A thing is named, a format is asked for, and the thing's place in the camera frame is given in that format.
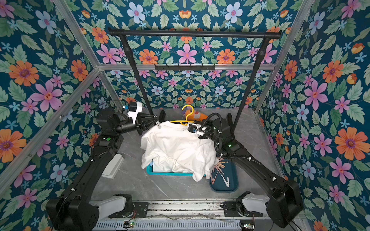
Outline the yellow plastic hanger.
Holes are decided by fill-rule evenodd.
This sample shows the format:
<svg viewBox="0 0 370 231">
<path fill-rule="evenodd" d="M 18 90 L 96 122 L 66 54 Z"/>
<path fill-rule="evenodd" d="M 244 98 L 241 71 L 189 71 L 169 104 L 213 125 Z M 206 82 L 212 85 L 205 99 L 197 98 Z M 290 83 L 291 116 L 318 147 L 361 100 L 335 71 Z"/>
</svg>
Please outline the yellow plastic hanger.
<svg viewBox="0 0 370 231">
<path fill-rule="evenodd" d="M 191 115 L 193 115 L 194 112 L 195 112 L 194 107 L 192 105 L 183 106 L 182 111 L 185 112 L 185 119 L 183 119 L 183 120 L 172 120 L 172 121 L 170 121 L 172 124 L 179 124 L 179 125 L 182 125 L 182 126 L 187 126 L 189 123 L 194 123 L 195 122 L 194 120 L 189 119 L 189 117 Z"/>
</svg>

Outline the white t-shirt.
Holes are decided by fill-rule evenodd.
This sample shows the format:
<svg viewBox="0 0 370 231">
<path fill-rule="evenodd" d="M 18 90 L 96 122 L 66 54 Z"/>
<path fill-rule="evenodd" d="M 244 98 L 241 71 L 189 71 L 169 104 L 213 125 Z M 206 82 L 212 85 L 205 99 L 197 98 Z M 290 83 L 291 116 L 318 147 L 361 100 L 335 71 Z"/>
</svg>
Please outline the white t-shirt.
<svg viewBox="0 0 370 231">
<path fill-rule="evenodd" d="M 187 126 L 169 121 L 142 135 L 140 148 L 145 151 L 142 169 L 153 163 L 158 172 L 191 173 L 196 182 L 210 179 L 218 162 L 212 140 L 201 140 L 197 134 L 190 133 Z"/>
</svg>

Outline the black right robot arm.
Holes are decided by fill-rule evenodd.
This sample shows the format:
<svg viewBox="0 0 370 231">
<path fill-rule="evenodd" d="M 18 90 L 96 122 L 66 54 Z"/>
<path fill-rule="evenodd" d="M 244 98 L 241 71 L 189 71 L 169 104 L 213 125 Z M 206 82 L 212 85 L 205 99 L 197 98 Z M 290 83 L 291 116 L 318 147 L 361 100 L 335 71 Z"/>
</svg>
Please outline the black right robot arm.
<svg viewBox="0 0 370 231">
<path fill-rule="evenodd" d="M 222 118 L 219 113 L 212 113 L 199 123 L 200 127 L 191 125 L 188 130 L 199 139 L 213 141 L 220 157 L 234 161 L 264 190 L 265 195 L 246 192 L 240 196 L 237 202 L 240 213 L 245 210 L 267 214 L 280 228 L 292 225 L 304 208 L 300 187 L 296 181 L 272 172 L 236 140 L 235 129 L 240 117 L 241 111 L 235 118 L 231 114 Z"/>
</svg>

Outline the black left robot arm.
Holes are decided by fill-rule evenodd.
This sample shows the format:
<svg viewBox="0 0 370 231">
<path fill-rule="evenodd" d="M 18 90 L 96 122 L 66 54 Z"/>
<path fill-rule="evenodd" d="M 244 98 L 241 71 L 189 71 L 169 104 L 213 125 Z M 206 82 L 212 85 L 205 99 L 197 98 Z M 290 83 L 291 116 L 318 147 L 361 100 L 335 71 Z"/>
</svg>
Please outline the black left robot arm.
<svg viewBox="0 0 370 231">
<path fill-rule="evenodd" d="M 124 140 L 122 134 L 137 131 L 142 134 L 160 119 L 156 115 L 138 112 L 135 119 L 116 112 L 113 108 L 102 110 L 97 122 L 102 133 L 92 146 L 88 162 L 58 199 L 51 199 L 46 211 L 57 231 L 91 231 L 99 220 L 110 215 L 135 214 L 130 194 L 115 194 L 107 200 L 91 204 L 93 191 L 108 164 Z"/>
</svg>

